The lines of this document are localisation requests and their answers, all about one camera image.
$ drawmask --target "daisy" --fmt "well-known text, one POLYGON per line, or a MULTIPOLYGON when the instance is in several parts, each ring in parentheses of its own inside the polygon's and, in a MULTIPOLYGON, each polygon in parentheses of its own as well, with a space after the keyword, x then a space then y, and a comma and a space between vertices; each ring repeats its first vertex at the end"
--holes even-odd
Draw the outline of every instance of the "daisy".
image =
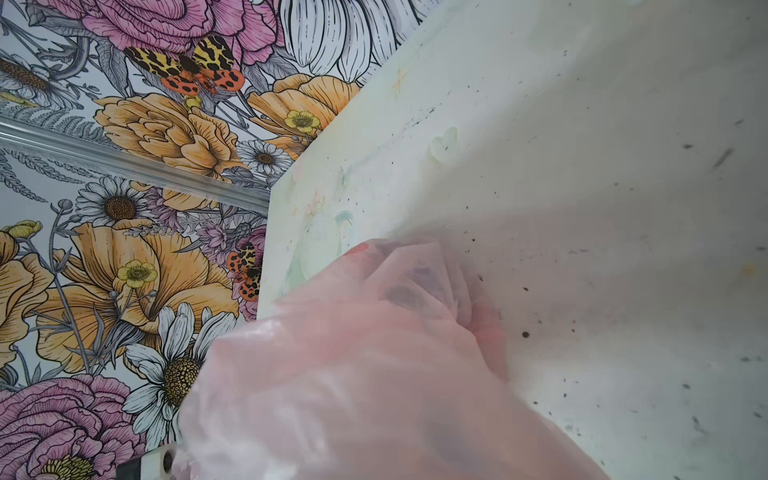
POLYGON ((19 55, 8 55, 4 51, 0 51, 0 97, 26 107, 83 108, 72 91, 51 79, 47 68, 30 65, 19 55))
POLYGON ((237 319, 229 312, 214 316, 210 308, 203 310, 202 327, 193 342, 194 313, 189 303, 179 305, 176 313, 169 306, 160 311, 162 352, 134 343, 125 347, 125 355, 149 383, 135 389, 125 399, 123 411, 138 414, 134 432, 147 433, 147 451, 157 448, 165 439, 178 442, 179 406, 197 379, 210 344, 235 327, 237 319))
POLYGON ((290 155, 261 140, 240 142, 237 153, 252 171, 268 177, 280 177, 293 164, 290 155))
POLYGON ((79 191, 75 210, 84 222, 94 227, 113 227, 119 220, 151 218, 144 194, 131 188, 131 182, 104 176, 79 191))

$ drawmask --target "black hole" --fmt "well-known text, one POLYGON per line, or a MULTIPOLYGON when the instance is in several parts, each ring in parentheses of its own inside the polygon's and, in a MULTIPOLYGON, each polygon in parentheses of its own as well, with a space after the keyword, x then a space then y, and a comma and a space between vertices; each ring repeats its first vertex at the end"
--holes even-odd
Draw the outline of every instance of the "black hole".
POLYGON ((170 473, 170 467, 174 464, 174 456, 170 452, 165 452, 163 455, 163 470, 166 473, 170 473))

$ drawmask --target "butterfly body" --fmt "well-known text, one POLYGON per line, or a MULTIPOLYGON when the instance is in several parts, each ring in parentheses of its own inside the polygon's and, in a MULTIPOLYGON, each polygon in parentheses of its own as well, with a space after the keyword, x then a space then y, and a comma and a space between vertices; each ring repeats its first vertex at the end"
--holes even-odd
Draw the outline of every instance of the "butterfly body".
POLYGON ((129 47, 124 53, 139 68, 161 77, 163 86, 188 97, 199 95, 201 88, 210 94, 238 91, 245 83, 243 74, 232 69, 232 51, 217 36, 200 40, 190 55, 178 59, 146 48, 129 47))
POLYGON ((253 244, 246 243, 237 252, 227 256, 227 270, 236 273, 235 282, 240 296, 248 302, 259 299, 261 289, 261 267, 256 266, 256 249, 253 244))

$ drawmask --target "butterfly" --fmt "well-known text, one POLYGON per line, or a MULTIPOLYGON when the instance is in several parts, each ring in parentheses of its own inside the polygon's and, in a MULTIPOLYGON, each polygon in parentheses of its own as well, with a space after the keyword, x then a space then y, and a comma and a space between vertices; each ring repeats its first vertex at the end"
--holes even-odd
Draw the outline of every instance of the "butterfly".
POLYGON ((253 244, 246 243, 237 252, 227 256, 227 270, 236 273, 235 282, 240 283, 238 291, 246 301, 253 302, 259 299, 261 289, 261 267, 256 266, 256 248, 253 244))
POLYGON ((124 53, 140 68, 161 77, 166 88, 189 97, 199 95, 200 87, 216 94, 217 88, 238 91, 245 83, 243 74, 232 69, 232 50, 216 35, 203 38, 189 56, 179 55, 178 60, 146 48, 128 47, 124 53))

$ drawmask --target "plastic bag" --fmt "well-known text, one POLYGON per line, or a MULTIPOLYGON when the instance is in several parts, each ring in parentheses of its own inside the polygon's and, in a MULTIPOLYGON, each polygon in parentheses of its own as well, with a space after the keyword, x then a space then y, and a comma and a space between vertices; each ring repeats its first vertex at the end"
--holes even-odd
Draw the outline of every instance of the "plastic bag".
POLYGON ((508 393, 498 311, 439 243, 362 243, 276 311, 208 351, 180 478, 607 478, 508 393))

